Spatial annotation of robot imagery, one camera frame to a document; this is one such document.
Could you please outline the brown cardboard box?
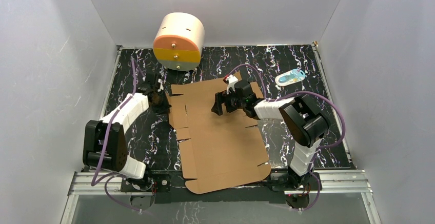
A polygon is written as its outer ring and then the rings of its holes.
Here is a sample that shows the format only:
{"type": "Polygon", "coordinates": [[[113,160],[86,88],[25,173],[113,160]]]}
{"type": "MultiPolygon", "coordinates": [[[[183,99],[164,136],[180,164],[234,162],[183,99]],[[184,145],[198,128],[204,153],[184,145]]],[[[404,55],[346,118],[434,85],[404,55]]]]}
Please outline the brown cardboard box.
{"type": "Polygon", "coordinates": [[[171,85],[169,123],[185,186],[195,194],[261,181],[271,171],[258,122],[243,110],[221,116],[211,111],[215,94],[226,88],[222,78],[171,85]]]}

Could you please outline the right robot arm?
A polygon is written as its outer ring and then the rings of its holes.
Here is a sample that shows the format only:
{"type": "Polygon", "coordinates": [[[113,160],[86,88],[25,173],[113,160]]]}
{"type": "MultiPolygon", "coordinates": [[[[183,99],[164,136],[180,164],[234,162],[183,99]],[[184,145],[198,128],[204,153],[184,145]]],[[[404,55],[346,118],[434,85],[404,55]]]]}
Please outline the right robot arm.
{"type": "Polygon", "coordinates": [[[286,180],[277,185],[302,190],[309,184],[313,158],[330,128],[329,119],[307,95],[268,100],[258,97],[246,80],[226,80],[227,89],[215,94],[211,111],[217,115],[241,109],[249,118],[283,120],[295,140],[286,180]]]}

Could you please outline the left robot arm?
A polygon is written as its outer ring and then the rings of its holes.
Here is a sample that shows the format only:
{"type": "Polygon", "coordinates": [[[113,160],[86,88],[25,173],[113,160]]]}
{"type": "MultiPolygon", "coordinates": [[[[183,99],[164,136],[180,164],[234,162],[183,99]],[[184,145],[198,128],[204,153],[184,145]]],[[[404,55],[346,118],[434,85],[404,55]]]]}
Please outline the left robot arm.
{"type": "Polygon", "coordinates": [[[135,120],[151,109],[155,114],[167,114],[170,104],[160,74],[148,73],[132,93],[100,120],[90,120],[85,126],[82,160],[84,165],[104,169],[124,176],[140,191],[155,185],[151,170],[128,154],[126,132],[135,120]]]}

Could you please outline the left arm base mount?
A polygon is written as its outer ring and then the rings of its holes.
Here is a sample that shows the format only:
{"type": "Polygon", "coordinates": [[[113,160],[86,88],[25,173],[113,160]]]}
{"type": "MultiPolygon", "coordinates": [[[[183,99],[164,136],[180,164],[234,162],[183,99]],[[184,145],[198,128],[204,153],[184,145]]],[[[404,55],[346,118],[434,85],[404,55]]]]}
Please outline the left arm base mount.
{"type": "Polygon", "coordinates": [[[143,179],[123,179],[121,192],[130,195],[130,203],[138,209],[149,209],[154,203],[165,203],[169,197],[171,176],[166,173],[145,174],[143,179]]]}

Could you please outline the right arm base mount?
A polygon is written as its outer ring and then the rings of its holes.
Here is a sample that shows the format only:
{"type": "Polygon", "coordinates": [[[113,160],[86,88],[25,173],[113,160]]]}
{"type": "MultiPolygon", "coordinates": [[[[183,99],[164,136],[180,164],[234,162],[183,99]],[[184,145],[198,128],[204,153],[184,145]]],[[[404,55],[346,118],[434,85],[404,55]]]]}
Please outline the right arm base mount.
{"type": "Polygon", "coordinates": [[[287,170],[273,170],[264,185],[273,191],[293,191],[285,195],[286,204],[298,212],[311,209],[323,189],[319,173],[310,170],[299,176],[290,167],[287,170]]]}

